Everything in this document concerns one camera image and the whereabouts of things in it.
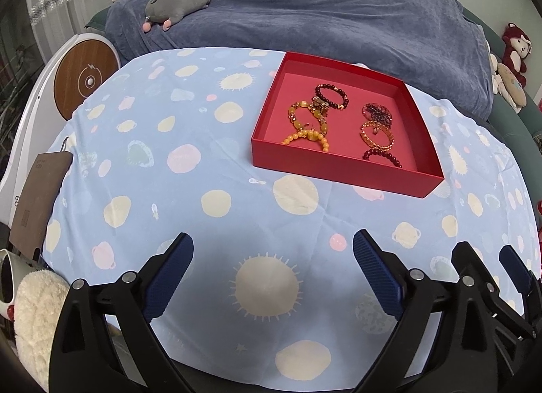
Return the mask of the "gold braided bangle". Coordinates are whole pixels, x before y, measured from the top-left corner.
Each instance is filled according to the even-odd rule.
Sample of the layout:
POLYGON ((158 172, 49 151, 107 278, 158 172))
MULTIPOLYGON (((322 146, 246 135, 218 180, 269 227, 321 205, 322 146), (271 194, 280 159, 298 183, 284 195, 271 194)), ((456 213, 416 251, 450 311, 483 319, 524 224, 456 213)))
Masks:
POLYGON ((391 130, 377 121, 363 123, 359 134, 362 141, 371 149, 389 152, 395 143, 391 130))

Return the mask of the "dark red garnet bead strand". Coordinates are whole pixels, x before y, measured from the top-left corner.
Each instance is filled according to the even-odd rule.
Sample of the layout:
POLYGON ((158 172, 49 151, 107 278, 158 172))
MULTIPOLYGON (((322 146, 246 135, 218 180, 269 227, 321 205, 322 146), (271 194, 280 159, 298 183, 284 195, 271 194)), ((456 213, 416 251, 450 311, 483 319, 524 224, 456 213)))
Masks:
POLYGON ((374 121, 391 128, 392 114, 389 109, 377 103, 366 103, 362 108, 362 115, 368 121, 374 121))

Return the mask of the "gold wrist watch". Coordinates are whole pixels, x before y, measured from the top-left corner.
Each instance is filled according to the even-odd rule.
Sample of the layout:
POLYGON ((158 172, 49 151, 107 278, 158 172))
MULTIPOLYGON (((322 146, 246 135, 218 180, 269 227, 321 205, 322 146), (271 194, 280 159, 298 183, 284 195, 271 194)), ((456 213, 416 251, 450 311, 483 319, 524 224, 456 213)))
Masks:
POLYGON ((312 108, 315 111, 318 111, 321 116, 326 116, 329 111, 329 104, 326 101, 323 101, 318 96, 314 96, 312 99, 312 108))

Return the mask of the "white fluffy cushion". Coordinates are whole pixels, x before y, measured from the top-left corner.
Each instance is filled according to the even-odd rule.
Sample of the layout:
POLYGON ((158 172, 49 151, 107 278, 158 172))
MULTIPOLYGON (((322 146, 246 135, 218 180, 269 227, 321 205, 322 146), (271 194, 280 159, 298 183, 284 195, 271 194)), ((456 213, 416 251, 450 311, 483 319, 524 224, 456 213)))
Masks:
POLYGON ((15 297, 14 326, 18 358, 30 376, 49 391, 49 360, 68 283, 49 270, 27 274, 15 297))

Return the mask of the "blue patterned tablecloth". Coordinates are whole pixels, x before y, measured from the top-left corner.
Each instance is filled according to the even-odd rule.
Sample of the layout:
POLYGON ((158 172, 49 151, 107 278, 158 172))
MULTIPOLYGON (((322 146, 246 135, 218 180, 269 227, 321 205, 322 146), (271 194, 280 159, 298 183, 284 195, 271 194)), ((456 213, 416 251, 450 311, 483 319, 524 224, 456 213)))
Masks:
POLYGON ((284 53, 154 52, 126 64, 53 143, 74 160, 43 256, 68 280, 116 280, 177 234, 194 257, 152 328, 180 363, 291 391, 354 387, 395 321, 353 253, 366 229, 405 266, 457 281, 466 241, 522 300, 499 261, 509 244, 541 267, 537 222, 512 152, 450 102, 407 87, 444 173, 426 197, 259 168, 252 135, 284 53))

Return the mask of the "red cardboard tray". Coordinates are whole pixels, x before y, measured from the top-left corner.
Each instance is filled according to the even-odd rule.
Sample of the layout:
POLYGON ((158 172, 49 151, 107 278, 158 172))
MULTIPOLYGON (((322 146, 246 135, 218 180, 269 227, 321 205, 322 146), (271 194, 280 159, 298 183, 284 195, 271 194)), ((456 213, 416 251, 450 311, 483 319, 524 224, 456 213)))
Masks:
POLYGON ((259 168, 424 198, 444 179, 423 117, 405 83, 329 58, 287 52, 252 135, 259 168), (312 108, 318 96, 326 116, 312 108), (366 103, 392 114, 389 152, 360 137, 366 103))

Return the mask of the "beige plush toy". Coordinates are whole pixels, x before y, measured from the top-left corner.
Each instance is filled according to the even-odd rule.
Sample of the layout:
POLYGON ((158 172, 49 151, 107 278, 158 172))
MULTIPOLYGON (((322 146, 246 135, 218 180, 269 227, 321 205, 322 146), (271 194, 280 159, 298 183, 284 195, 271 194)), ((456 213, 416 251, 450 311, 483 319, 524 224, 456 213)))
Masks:
POLYGON ((492 52, 489 52, 489 63, 492 68, 493 93, 501 95, 515 113, 519 113, 527 105, 524 89, 512 71, 499 62, 492 52))

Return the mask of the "red monkey plush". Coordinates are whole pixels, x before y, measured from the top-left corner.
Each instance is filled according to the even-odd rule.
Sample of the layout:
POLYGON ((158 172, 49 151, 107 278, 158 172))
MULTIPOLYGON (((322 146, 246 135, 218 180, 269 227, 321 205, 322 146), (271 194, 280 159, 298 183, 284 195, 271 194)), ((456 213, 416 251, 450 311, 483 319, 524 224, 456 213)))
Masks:
POLYGON ((514 23, 507 24, 502 41, 505 43, 503 64, 512 71, 524 88, 527 84, 525 60, 532 53, 532 42, 528 35, 514 23))

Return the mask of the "round wooden charger table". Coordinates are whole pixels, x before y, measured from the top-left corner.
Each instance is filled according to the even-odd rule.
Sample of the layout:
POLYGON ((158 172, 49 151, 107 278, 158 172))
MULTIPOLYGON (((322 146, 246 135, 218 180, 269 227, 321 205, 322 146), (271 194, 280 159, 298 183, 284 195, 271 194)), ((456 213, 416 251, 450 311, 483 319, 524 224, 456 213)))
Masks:
POLYGON ((114 46, 98 34, 68 39, 29 92, 1 178, 1 223, 11 225, 37 155, 48 151, 74 111, 120 68, 114 46))

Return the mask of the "grey plush toy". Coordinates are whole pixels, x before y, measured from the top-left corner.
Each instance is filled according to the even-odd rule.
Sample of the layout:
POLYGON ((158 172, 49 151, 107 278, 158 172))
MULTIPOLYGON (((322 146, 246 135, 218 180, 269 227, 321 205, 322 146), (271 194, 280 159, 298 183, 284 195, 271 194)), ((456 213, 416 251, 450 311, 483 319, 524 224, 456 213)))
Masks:
POLYGON ((188 14, 209 6, 211 0, 149 0, 145 6, 142 31, 149 33, 154 24, 164 31, 179 23, 188 14))

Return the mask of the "dark blue blanket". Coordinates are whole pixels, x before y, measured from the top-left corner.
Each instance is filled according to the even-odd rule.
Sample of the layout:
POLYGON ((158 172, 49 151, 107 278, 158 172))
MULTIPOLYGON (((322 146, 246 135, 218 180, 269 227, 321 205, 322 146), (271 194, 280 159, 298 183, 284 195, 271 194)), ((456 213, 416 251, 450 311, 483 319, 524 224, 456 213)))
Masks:
POLYGON ((456 0, 211 0, 170 30, 142 31, 149 0, 118 0, 105 34, 122 62, 185 47, 245 47, 362 63, 486 119, 493 108, 483 30, 456 0))

